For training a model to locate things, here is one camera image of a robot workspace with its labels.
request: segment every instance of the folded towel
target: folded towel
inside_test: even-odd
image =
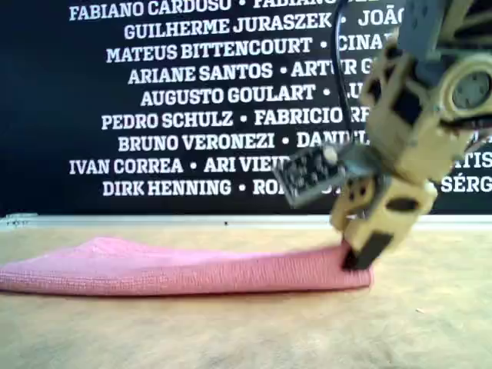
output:
[[[94,238],[0,267],[0,290],[84,296],[158,296],[362,288],[371,270],[343,271],[349,247],[242,254]]]

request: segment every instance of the pink cloth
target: pink cloth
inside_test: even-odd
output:
[[[342,271],[347,245],[241,254],[153,248],[95,238],[0,267],[0,290],[85,296],[156,296],[362,288],[372,271]]]

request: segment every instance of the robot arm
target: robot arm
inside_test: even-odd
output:
[[[341,187],[331,224],[352,249],[345,267],[369,268],[431,211],[433,183],[490,134],[491,91],[492,2],[408,0],[362,88],[370,144],[303,150],[274,174],[292,207]]]

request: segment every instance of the white strip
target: white strip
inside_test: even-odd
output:
[[[16,215],[0,220],[0,229],[13,229],[17,222],[23,228],[84,227],[84,226],[207,226],[235,228],[331,228],[328,215],[252,215],[252,216],[36,216]],[[415,225],[416,229],[429,230],[484,230],[492,229],[492,215],[426,215]]]

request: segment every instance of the microfiber cloth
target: microfiber cloth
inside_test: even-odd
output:
[[[371,270],[343,271],[349,247],[284,253],[187,251],[94,238],[0,267],[0,290],[82,296],[158,296],[363,288]]]

